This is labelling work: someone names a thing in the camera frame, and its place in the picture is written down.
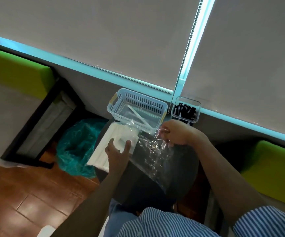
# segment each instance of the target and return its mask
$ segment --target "clear plastic container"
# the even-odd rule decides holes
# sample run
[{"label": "clear plastic container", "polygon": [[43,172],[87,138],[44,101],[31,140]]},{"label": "clear plastic container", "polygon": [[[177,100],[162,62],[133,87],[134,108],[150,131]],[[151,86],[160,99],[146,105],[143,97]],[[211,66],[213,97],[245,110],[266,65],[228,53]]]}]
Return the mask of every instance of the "clear plastic container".
[{"label": "clear plastic container", "polygon": [[[186,118],[183,118],[181,116],[178,116],[178,115],[175,115],[173,112],[174,112],[174,107],[176,105],[179,105],[180,102],[182,104],[187,104],[188,106],[190,107],[194,107],[196,109],[196,115],[195,115],[195,120],[190,120],[190,119],[186,119]],[[189,98],[186,98],[186,97],[183,97],[183,96],[179,96],[175,103],[174,103],[174,106],[172,107],[172,110],[171,110],[171,116],[172,117],[175,117],[175,118],[178,118],[180,120],[184,120],[184,121],[187,121],[187,122],[190,122],[192,124],[198,122],[198,118],[200,116],[200,111],[201,111],[201,103],[197,100],[192,100],[192,99],[189,99]]]},{"label": "clear plastic container", "polygon": [[107,106],[114,119],[124,124],[133,121],[143,131],[159,128],[167,110],[164,101],[125,88],[117,91]]}]

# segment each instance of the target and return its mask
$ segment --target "white napkin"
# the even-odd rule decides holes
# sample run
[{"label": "white napkin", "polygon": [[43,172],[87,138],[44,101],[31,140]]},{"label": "white napkin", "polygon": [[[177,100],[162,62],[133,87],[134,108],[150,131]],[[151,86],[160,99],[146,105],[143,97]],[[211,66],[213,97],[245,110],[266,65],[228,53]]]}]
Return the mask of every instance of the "white napkin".
[{"label": "white napkin", "polygon": [[105,153],[105,147],[109,143],[109,140],[114,138],[114,146],[120,152],[124,151],[126,141],[130,140],[131,148],[129,153],[132,154],[136,143],[138,142],[138,134],[139,130],[134,127],[122,125],[117,122],[112,123],[91,155],[87,165],[95,166],[101,170],[109,172],[108,157]]}]

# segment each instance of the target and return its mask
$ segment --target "container of black straws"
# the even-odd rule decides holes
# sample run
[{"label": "container of black straws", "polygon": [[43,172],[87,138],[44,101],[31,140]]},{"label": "container of black straws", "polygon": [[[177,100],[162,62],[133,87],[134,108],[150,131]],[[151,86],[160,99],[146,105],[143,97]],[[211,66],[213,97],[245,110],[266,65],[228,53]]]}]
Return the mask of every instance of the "container of black straws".
[{"label": "container of black straws", "polygon": [[186,97],[179,96],[171,110],[172,119],[183,121],[192,126],[200,116],[201,103]]}]

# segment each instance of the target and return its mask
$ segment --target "person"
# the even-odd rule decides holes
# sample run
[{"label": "person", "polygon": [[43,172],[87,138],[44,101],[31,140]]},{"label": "person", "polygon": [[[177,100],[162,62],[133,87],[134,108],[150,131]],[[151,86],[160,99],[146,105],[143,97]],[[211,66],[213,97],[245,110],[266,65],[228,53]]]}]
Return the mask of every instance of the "person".
[{"label": "person", "polygon": [[[190,145],[196,151],[225,219],[238,237],[285,236],[285,213],[268,206],[235,168],[216,150],[207,136],[178,120],[164,122],[161,137],[170,145]],[[183,217],[146,208],[139,215],[124,211],[112,200],[129,161],[130,141],[120,153],[110,140],[105,151],[109,173],[96,191],[58,227],[53,237],[98,236],[106,213],[104,236],[218,236],[206,226]]]}]

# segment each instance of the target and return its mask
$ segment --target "white stick in basket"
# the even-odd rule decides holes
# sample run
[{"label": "white stick in basket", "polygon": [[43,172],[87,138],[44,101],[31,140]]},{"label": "white stick in basket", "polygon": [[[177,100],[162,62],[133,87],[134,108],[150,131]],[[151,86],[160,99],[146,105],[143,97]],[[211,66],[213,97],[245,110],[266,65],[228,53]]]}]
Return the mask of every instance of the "white stick in basket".
[{"label": "white stick in basket", "polygon": [[149,123],[144,118],[142,118],[130,105],[127,106],[147,127],[152,129],[151,125],[149,125]]}]

